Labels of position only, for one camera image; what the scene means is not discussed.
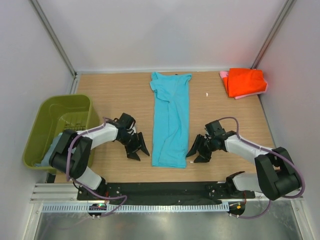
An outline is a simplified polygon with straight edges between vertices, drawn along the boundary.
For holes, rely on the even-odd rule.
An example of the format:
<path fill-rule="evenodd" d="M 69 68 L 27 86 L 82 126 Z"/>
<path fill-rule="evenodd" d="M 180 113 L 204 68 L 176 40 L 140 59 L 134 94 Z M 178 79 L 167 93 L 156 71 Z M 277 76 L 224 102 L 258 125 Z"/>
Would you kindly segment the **teal t shirt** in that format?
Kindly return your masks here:
<path fill-rule="evenodd" d="M 151 163 L 154 167 L 187 167 L 192 74 L 151 74 L 154 117 Z"/>

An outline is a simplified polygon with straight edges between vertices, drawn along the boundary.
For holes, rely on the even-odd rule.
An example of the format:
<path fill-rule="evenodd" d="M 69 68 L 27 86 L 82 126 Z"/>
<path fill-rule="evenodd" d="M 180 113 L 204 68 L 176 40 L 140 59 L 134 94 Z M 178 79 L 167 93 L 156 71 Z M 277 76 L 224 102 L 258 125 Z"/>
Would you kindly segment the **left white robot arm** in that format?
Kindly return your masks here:
<path fill-rule="evenodd" d="M 104 118 L 103 124 L 82 131 L 66 129 L 48 159 L 48 164 L 64 173 L 67 180 L 72 180 L 88 191 L 95 200 L 118 200 L 121 197 L 107 197 L 106 180 L 89 167 L 89 158 L 96 147 L 118 141 L 124 146 L 128 159 L 140 161 L 138 151 L 150 155 L 143 133 L 137 132 L 136 120 L 127 113 L 120 118 Z"/>

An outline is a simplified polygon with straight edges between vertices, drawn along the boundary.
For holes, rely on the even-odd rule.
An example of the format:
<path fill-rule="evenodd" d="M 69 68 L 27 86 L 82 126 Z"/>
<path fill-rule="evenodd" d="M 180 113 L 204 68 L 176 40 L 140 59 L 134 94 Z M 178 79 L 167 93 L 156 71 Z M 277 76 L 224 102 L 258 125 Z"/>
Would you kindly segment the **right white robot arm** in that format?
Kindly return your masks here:
<path fill-rule="evenodd" d="M 195 163 L 208 163 L 212 153 L 224 151 L 251 162 L 255 173 L 236 172 L 226 178 L 225 192 L 237 198 L 244 191 L 259 192 L 269 200 L 300 197 L 306 188 L 301 172 L 283 147 L 269 148 L 240 136 L 238 130 L 225 131 L 219 120 L 205 125 L 206 134 L 198 134 L 187 153 L 196 155 Z"/>

